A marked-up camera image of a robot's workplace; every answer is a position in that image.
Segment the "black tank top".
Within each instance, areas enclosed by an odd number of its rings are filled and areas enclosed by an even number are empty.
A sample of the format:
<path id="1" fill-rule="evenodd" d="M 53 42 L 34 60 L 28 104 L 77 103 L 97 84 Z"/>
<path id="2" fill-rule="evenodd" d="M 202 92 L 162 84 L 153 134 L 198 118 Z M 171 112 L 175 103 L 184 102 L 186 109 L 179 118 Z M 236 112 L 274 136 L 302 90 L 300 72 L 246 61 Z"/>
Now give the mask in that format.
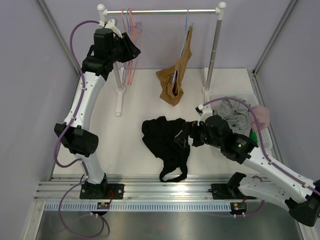
<path id="1" fill-rule="evenodd" d="M 156 119 L 145 120 L 142 123 L 142 141 L 151 153 L 163 161 L 163 169 L 159 174 L 159 179 L 164 182 L 165 175 L 180 168 L 181 174 L 178 177 L 168 179 L 167 182 L 180 182 L 188 176 L 188 158 L 190 155 L 190 145 L 181 147 L 174 141 L 176 135 L 183 129 L 186 121 L 182 118 L 167 120 L 165 116 Z"/>

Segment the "pink hanger with clothes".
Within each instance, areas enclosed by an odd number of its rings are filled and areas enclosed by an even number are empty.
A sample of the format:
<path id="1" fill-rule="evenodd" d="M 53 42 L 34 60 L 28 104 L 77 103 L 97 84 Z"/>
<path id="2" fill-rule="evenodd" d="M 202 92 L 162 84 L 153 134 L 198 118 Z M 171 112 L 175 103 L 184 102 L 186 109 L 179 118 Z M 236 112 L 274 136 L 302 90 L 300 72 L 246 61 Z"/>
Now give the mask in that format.
<path id="1" fill-rule="evenodd" d="M 141 53 L 139 50 L 139 44 L 141 44 L 143 28 L 142 24 L 139 21 L 130 22 L 129 23 L 129 36 L 130 40 L 132 41 L 133 47 L 133 60 L 127 64 L 127 79 L 126 82 L 128 85 L 132 85 L 134 81 L 134 76 L 136 72 L 137 62 L 138 62 L 138 55 Z"/>

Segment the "grey tank top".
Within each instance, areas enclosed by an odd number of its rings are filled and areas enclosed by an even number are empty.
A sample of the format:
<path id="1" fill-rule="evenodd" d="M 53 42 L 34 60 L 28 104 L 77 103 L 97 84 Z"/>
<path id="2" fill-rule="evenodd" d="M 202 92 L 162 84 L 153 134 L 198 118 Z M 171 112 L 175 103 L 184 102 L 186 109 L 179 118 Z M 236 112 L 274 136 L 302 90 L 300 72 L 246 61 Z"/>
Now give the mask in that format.
<path id="1" fill-rule="evenodd" d="M 223 99 L 212 105 L 214 115 L 227 121 L 230 129 L 237 134 L 248 136 L 251 130 L 252 117 L 247 107 L 238 101 Z"/>

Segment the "green tank top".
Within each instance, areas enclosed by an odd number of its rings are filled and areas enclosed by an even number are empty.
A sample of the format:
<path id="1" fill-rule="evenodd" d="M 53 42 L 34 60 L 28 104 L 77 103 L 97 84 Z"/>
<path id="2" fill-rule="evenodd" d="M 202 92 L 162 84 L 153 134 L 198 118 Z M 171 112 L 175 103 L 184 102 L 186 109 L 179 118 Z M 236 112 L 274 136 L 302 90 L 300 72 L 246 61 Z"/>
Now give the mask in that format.
<path id="1" fill-rule="evenodd" d="M 250 138 L 251 140 L 253 140 L 255 143 L 258 143 L 257 134 L 256 134 L 256 132 L 255 132 L 253 129 L 251 129 L 250 132 L 249 132 L 249 138 Z"/>

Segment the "pink tank top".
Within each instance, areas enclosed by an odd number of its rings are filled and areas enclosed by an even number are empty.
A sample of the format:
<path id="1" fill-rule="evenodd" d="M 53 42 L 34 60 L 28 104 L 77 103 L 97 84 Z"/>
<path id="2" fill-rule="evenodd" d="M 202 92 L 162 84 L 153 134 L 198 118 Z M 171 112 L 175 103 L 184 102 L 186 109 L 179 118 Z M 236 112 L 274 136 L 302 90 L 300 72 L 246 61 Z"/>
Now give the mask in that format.
<path id="1" fill-rule="evenodd" d="M 270 111 L 266 107 L 261 105 L 252 106 L 250 109 L 256 116 L 256 119 L 259 123 L 260 130 L 268 128 L 270 125 Z M 250 116 L 251 116 L 251 128 L 253 131 L 257 132 L 258 127 L 254 119 L 254 116 L 252 113 L 250 113 Z"/>

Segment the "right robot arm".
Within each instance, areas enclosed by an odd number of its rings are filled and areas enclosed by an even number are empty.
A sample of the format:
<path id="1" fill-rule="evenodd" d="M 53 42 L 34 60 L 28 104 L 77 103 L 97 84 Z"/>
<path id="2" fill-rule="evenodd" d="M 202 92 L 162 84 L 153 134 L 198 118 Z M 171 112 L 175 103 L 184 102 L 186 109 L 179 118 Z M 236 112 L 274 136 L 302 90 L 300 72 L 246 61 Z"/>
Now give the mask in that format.
<path id="1" fill-rule="evenodd" d="M 313 227 L 320 217 L 320 182 L 306 178 L 278 160 L 249 137 L 234 133 L 228 123 L 218 115 L 205 121 L 184 123 L 174 140 L 186 147 L 189 138 L 192 145 L 209 145 L 218 148 L 227 159 L 262 174 L 268 182 L 234 173 L 226 184 L 230 197 L 254 197 L 272 203 L 288 211 L 299 223 Z"/>

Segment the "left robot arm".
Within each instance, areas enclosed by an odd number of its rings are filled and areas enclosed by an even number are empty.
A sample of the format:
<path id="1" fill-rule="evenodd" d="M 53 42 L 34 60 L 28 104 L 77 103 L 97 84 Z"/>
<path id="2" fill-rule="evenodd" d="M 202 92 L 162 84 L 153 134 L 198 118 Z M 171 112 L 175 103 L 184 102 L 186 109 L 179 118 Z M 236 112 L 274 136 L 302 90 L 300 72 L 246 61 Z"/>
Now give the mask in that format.
<path id="1" fill-rule="evenodd" d="M 99 137 L 90 132 L 91 117 L 115 63 L 129 62 L 140 53 L 126 32 L 120 32 L 116 27 L 96 29 L 93 45 L 79 69 L 81 79 L 70 112 L 63 123 L 54 127 L 58 143 L 75 156 L 84 171 L 81 199 L 107 198 L 112 190 L 96 154 Z"/>

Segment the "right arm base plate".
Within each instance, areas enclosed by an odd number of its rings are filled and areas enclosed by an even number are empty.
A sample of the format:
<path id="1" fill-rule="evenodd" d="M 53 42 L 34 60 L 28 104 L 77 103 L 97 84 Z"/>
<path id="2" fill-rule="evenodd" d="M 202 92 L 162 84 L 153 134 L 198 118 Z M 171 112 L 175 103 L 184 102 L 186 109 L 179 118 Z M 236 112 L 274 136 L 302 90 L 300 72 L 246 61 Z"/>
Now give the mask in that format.
<path id="1" fill-rule="evenodd" d="M 243 195 L 237 186 L 227 183 L 213 183 L 208 192 L 212 194 L 214 200 L 256 200 L 256 197 Z"/>

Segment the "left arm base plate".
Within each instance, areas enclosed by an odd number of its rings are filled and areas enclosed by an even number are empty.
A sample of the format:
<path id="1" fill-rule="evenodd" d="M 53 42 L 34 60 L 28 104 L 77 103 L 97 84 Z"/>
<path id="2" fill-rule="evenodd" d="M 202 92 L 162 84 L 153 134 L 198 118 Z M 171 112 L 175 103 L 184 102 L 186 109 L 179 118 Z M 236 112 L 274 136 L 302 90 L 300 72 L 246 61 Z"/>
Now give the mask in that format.
<path id="1" fill-rule="evenodd" d="M 81 185 L 79 198 L 82 200 L 122 200 L 125 185 L 121 183 L 91 184 Z"/>

